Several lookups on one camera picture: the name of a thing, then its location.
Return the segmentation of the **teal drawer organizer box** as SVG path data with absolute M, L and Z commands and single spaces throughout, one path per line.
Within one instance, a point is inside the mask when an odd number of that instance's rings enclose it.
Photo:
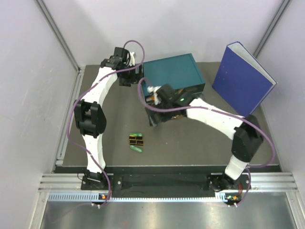
M 145 98 L 152 96 L 147 91 L 149 85 L 157 87 L 169 84 L 174 90 L 184 88 L 195 97 L 200 97 L 205 87 L 205 79 L 191 53 L 144 62 L 143 73 L 147 79 L 142 83 Z

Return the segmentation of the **black gold eyeshadow palette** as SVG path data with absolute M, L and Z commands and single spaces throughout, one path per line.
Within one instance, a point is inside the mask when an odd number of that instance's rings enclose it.
M 129 145 L 131 146 L 143 146 L 143 135 L 129 135 Z

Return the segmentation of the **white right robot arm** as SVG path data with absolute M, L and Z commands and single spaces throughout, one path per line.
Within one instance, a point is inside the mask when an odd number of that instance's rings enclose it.
M 251 114 L 233 117 L 231 113 L 194 97 L 185 89 L 175 91 L 169 84 L 149 86 L 147 91 L 152 95 L 150 106 L 153 109 L 146 109 L 151 126 L 185 117 L 204 123 L 232 140 L 232 156 L 223 174 L 218 177 L 209 175 L 207 178 L 214 191 L 235 188 L 263 142 L 263 136 L 253 128 L 253 125 L 259 125 L 257 118 Z

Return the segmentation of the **green mascara tube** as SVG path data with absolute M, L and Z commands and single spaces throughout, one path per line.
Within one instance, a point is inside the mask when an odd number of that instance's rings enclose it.
M 143 134 L 142 133 L 130 133 L 131 136 L 139 136 L 142 137 Z
M 142 153 L 143 152 L 143 150 L 141 148 L 138 148 L 138 147 L 133 146 L 133 145 L 130 145 L 130 149 L 132 149 L 132 150 L 134 150 L 134 151 L 136 151 L 138 153 Z

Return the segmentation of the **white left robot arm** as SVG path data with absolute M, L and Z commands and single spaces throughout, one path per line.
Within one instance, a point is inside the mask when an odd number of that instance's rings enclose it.
M 103 102 L 115 82 L 131 86 L 142 77 L 142 66 L 136 67 L 134 52 L 116 47 L 114 54 L 104 59 L 98 74 L 86 95 L 76 103 L 74 120 L 85 142 L 87 168 L 82 179 L 83 190 L 107 190 L 109 178 L 105 175 L 106 163 L 102 152 L 102 136 L 107 120 L 102 110 Z

